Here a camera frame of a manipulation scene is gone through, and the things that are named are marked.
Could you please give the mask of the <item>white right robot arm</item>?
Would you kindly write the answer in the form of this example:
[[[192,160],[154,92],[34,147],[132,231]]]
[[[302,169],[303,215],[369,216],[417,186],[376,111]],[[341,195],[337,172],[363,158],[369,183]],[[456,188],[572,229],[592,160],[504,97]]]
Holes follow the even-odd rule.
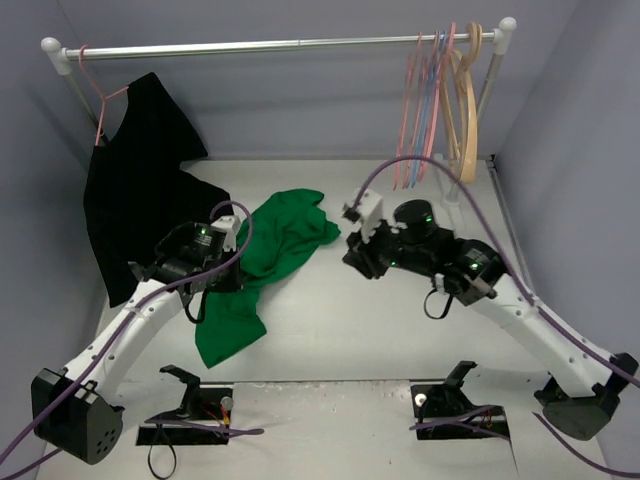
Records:
[[[439,226],[431,204],[411,200],[382,215],[378,195],[343,215],[358,225],[343,261],[368,279],[398,268],[430,279],[449,301],[484,315],[536,357],[550,375],[534,396],[544,418],[576,440],[589,440],[612,419],[639,363],[595,346],[534,296],[488,244]]]

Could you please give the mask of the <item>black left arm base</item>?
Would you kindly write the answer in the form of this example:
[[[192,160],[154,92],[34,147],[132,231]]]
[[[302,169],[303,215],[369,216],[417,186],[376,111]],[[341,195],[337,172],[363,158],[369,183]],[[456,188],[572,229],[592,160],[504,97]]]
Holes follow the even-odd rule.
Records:
[[[233,408],[233,385],[203,382],[195,374],[175,365],[159,370],[163,380],[178,380],[185,391],[181,403],[173,410],[154,416],[166,420],[162,425],[142,424],[138,428],[137,446],[219,446],[227,445],[230,435],[203,430],[187,423],[229,428]]]

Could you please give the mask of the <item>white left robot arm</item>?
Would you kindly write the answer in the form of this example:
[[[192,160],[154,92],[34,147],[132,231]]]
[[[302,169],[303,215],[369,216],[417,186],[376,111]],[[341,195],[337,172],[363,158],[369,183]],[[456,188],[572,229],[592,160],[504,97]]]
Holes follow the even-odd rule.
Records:
[[[167,364],[141,381],[126,375],[196,295],[215,285],[240,287],[240,225],[234,215],[189,222],[161,241],[155,264],[108,326],[64,367],[44,368],[32,381],[37,437],[95,465],[131,428],[165,412],[180,420],[196,414],[200,380],[194,374]]]

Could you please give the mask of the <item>green t shirt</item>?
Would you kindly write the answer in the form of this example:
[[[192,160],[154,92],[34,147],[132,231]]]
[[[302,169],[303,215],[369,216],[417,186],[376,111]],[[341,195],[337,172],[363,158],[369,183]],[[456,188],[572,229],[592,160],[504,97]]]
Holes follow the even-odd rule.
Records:
[[[318,248],[339,238],[339,226],[321,208],[324,199],[324,193],[308,188],[276,192],[252,213],[252,225],[242,224],[237,239],[249,243],[240,258],[243,288],[207,292],[200,304],[195,345],[207,368],[265,336],[258,314],[264,287],[293,274]]]

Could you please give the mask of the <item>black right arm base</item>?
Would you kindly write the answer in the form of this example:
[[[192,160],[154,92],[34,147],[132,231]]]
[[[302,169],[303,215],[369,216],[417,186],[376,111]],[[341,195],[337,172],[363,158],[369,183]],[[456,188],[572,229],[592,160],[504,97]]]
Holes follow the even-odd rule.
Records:
[[[410,430],[418,441],[501,439],[510,441],[504,408],[475,405],[462,388],[467,375],[477,368],[460,361],[440,382],[410,383],[415,423]]]

